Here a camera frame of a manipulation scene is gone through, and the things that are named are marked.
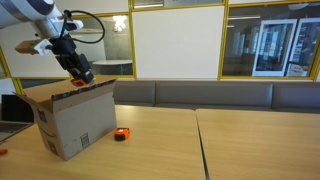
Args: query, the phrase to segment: white panel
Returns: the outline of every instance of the white panel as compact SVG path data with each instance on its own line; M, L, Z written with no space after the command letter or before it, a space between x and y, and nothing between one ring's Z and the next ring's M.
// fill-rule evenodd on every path
M20 54L15 47L25 40L36 39L29 23L0 29L0 44L12 77L68 77L54 55Z
M83 10L90 13L128 12L128 0L55 0L58 9Z
M134 12L137 78L216 79L224 7Z
M290 1L290 0L229 0L229 4L246 4L246 3L261 3L261 2L274 2L274 1Z
M0 104L1 104L1 94L13 94L16 92L11 78L0 79Z
M0 19L0 28L6 27L11 24L19 23L15 17L13 17L3 6L0 5L1 19Z

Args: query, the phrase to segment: orange object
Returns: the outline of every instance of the orange object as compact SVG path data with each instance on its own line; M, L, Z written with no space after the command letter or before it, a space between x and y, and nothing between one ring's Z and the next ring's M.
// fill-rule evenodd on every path
M0 156L4 155L4 154L7 154L7 153L8 153L7 149L0 149Z
M116 141L123 141L129 138L129 128L117 128L114 131L114 139Z
M82 79L72 79L71 80L71 83L76 86L76 87L80 87L80 86L83 86L83 85L86 85L87 83L84 82Z

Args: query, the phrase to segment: gray bench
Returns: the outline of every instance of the gray bench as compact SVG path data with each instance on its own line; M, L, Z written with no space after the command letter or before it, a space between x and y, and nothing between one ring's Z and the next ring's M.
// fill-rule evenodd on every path
M116 104L320 113L320 83L256 81L122 81Z

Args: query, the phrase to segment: window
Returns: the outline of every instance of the window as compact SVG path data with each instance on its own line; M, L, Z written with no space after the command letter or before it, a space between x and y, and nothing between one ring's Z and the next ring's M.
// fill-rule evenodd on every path
M102 36L101 25L93 18L79 18L84 27L70 33L73 38L95 41ZM95 44L75 41L76 51L84 54L94 74L133 75L130 26L127 15L99 17L105 36Z
M320 3L231 7L222 77L309 77Z
M134 9L222 3L223 0L134 0Z
M20 79L20 83L23 89L41 86L45 84L51 84L59 81L63 81L64 79Z

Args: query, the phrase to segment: black object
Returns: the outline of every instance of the black object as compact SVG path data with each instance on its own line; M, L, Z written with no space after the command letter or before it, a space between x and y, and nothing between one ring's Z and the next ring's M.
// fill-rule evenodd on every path
M120 134L120 135L114 136L114 139L116 141L124 141L126 139L126 136L124 134Z
M62 68L67 70L75 80L81 79L86 84L93 80L94 76L87 58L85 55L78 55L75 52L76 45L69 34L62 37L62 39L50 39L50 42L53 44L50 49L56 55L56 59Z
M27 0L28 3L36 10L38 13L46 16L50 14L54 8L54 3L47 3L46 1L39 0Z
M1 119L4 121L34 122L31 106L14 94L3 94Z

